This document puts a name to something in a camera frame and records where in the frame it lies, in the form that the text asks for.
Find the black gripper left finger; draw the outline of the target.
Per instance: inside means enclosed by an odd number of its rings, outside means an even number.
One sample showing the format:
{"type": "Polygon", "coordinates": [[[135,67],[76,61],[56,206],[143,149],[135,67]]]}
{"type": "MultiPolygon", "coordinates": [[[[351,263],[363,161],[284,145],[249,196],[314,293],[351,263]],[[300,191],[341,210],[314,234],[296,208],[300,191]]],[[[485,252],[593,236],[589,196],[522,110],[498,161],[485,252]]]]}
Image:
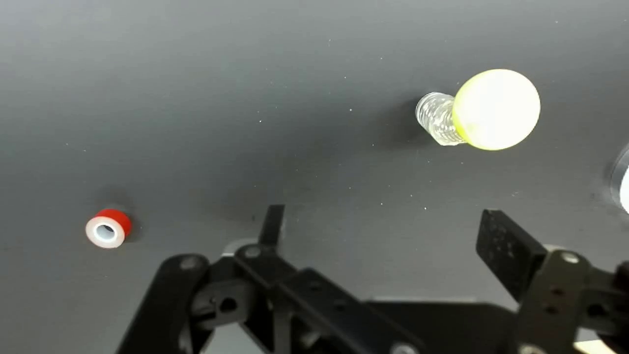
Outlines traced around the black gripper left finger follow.
{"type": "Polygon", "coordinates": [[[268,204],[259,232],[259,244],[266,248],[276,248],[282,234],[282,222],[284,206],[268,204]]]}

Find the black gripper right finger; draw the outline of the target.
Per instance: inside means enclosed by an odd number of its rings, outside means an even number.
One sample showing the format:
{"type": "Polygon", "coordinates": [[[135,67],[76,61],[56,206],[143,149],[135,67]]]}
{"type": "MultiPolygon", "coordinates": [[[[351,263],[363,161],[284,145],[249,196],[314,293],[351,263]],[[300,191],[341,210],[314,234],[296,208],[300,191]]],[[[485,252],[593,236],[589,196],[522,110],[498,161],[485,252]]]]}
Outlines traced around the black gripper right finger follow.
{"type": "Polygon", "coordinates": [[[532,275],[546,257],[546,248],[502,210],[483,210],[475,238],[475,253],[504,291],[514,301],[520,301],[532,275]]]}

